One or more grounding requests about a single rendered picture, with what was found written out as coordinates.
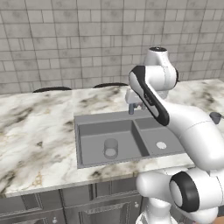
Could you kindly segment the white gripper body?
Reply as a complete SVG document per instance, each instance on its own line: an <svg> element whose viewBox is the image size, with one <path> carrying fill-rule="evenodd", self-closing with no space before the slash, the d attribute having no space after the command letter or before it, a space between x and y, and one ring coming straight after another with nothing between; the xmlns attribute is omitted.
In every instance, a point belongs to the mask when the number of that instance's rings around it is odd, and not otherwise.
<svg viewBox="0 0 224 224"><path fill-rule="evenodd" d="M131 88L128 88L126 90L125 101L128 104L141 104L142 103L141 98Z"/></svg>

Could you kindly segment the grey double basin sink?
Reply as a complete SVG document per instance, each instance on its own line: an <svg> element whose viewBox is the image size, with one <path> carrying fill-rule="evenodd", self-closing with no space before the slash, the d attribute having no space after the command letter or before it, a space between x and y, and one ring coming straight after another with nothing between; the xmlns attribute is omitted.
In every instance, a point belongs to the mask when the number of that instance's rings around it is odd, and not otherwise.
<svg viewBox="0 0 224 224"><path fill-rule="evenodd" d="M112 165L182 154L184 148L175 135L159 124L146 110L133 115L127 111L74 118L77 166L82 168ZM118 156L106 159L104 141L118 142Z"/></svg>

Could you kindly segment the grey measuring cup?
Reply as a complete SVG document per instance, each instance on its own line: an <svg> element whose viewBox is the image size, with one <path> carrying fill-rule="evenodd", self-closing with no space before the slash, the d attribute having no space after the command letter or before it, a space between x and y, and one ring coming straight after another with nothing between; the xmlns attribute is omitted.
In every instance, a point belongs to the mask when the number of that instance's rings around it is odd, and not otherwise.
<svg viewBox="0 0 224 224"><path fill-rule="evenodd" d="M221 118L224 119L224 116L218 112L211 112L209 116L211 117L211 119L215 124L218 124L221 121Z"/></svg>

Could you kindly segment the grey sink cupboard panel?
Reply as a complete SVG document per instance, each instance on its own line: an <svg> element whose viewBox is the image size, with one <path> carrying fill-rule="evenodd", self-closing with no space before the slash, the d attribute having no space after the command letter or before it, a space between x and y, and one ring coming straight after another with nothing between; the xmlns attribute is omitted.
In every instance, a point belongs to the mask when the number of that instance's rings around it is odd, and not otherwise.
<svg viewBox="0 0 224 224"><path fill-rule="evenodd" d="M74 186L60 191L64 207L137 196L136 177L124 178L89 185Z"/></svg>

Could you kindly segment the clear drinking glass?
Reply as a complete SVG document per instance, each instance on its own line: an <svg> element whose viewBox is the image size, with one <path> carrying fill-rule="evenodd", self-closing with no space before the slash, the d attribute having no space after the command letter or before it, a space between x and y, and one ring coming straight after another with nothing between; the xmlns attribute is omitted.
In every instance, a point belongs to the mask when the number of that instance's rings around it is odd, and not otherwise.
<svg viewBox="0 0 224 224"><path fill-rule="evenodd" d="M114 138L104 141L103 154L106 159L115 159L118 156L118 142Z"/></svg>

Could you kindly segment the grey cupboard door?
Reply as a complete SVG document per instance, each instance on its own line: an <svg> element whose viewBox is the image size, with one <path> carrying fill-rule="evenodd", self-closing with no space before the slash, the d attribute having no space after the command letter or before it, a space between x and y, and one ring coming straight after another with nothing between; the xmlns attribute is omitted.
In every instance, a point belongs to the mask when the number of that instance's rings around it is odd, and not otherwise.
<svg viewBox="0 0 224 224"><path fill-rule="evenodd" d="M65 208L67 224L135 224L142 197L129 196Z"/></svg>
<svg viewBox="0 0 224 224"><path fill-rule="evenodd" d="M62 208L0 214L0 224L53 224L54 217L58 221L56 224L67 224Z"/></svg>

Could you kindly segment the grey drawer front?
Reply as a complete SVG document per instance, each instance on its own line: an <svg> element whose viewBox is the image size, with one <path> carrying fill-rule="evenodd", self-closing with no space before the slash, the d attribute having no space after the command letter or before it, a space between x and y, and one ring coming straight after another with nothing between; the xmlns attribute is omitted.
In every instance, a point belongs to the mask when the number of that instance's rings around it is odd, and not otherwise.
<svg viewBox="0 0 224 224"><path fill-rule="evenodd" d="M58 208L62 208L58 190L0 199L0 217Z"/></svg>

